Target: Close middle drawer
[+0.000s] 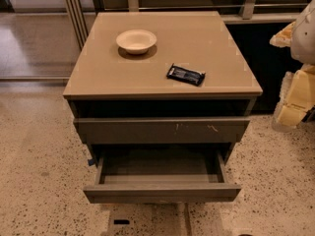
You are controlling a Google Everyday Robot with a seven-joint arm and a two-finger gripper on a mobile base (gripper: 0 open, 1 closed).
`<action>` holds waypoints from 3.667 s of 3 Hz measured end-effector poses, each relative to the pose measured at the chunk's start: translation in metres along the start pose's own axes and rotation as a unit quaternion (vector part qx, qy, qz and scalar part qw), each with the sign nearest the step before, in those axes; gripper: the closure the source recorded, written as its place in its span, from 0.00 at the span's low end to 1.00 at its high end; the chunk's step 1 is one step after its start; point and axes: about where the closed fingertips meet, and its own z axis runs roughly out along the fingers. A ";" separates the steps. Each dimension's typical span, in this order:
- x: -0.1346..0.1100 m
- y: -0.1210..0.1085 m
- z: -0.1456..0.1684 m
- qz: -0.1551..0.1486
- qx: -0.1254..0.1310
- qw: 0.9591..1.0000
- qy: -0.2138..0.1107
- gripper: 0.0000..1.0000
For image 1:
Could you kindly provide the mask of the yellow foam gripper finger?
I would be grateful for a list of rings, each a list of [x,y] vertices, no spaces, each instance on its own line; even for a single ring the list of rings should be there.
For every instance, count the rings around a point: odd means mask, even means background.
[[[284,27],[282,30],[280,30],[278,33],[274,34],[270,39],[270,44],[279,48],[290,47],[294,25],[295,22],[292,22]]]

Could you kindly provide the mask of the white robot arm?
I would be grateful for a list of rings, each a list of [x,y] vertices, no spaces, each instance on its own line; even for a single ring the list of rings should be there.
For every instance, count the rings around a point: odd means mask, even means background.
[[[294,22],[276,33],[270,44],[289,47],[291,57],[302,64],[295,73],[285,73],[273,116],[273,128],[288,132],[315,106],[315,0]]]

